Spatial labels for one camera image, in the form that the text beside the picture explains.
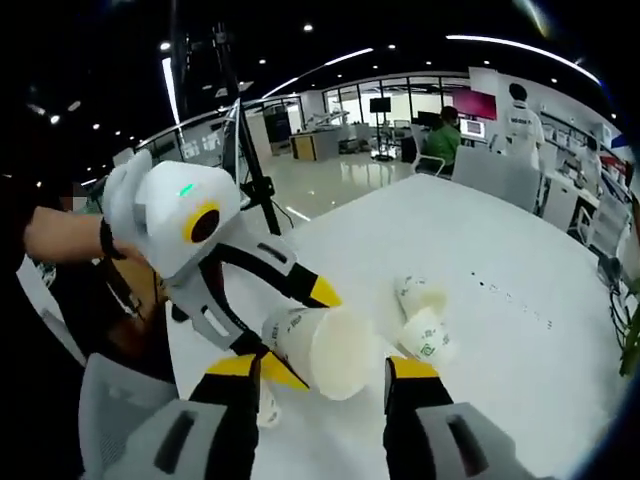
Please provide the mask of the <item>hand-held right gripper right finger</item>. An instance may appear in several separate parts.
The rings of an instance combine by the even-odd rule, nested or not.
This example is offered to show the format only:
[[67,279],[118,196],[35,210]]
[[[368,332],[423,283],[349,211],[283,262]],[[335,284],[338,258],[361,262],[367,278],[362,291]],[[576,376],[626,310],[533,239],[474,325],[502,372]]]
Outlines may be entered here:
[[385,359],[383,446],[392,479],[528,479],[515,442],[438,372],[413,358]]

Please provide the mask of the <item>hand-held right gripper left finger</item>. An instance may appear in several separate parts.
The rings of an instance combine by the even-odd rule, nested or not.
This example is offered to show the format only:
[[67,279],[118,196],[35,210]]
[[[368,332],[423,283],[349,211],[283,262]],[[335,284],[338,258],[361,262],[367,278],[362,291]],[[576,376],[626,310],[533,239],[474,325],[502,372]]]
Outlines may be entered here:
[[260,360],[210,366],[187,400],[173,400],[129,437],[125,479],[248,479],[258,445]]

